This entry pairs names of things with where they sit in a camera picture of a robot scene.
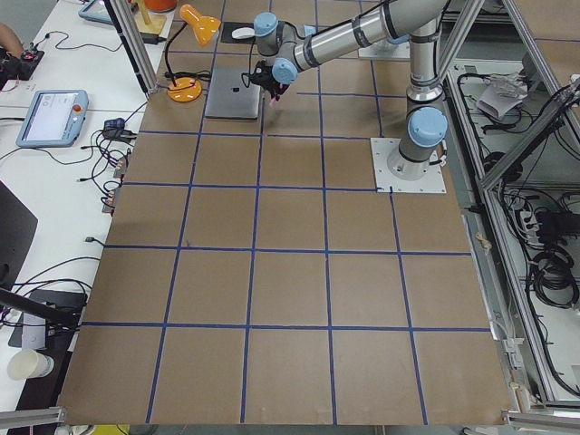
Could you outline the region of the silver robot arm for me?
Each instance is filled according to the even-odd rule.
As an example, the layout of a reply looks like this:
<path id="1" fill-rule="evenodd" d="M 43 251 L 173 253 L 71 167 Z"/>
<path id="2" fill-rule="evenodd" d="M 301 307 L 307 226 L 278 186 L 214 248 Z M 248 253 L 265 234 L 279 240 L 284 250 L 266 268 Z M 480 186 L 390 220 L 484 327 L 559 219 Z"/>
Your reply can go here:
<path id="1" fill-rule="evenodd" d="M 320 32 L 259 14 L 253 23 L 261 60 L 248 82 L 279 100 L 298 74 L 381 40 L 410 41 L 410 84 L 407 88 L 406 131 L 388 158 L 399 179 L 418 180 L 430 165 L 432 152 L 443 142 L 448 120 L 440 100 L 440 19 L 445 1 L 383 1 L 355 17 Z"/>

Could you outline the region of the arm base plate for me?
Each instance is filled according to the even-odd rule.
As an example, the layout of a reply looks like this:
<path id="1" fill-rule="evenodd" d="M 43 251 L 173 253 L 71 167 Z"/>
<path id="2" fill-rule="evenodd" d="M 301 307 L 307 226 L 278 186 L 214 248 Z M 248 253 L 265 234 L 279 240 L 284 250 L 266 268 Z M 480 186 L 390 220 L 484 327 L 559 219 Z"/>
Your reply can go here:
<path id="1" fill-rule="evenodd" d="M 434 150 L 422 163 L 406 160 L 399 150 L 398 138 L 371 138 L 375 187 L 384 193 L 445 194 L 442 174 L 444 163 Z"/>
<path id="2" fill-rule="evenodd" d="M 410 60 L 410 44 L 408 42 L 393 44 L 379 41 L 369 47 L 360 48 L 358 57 L 367 60 L 408 62 Z"/>

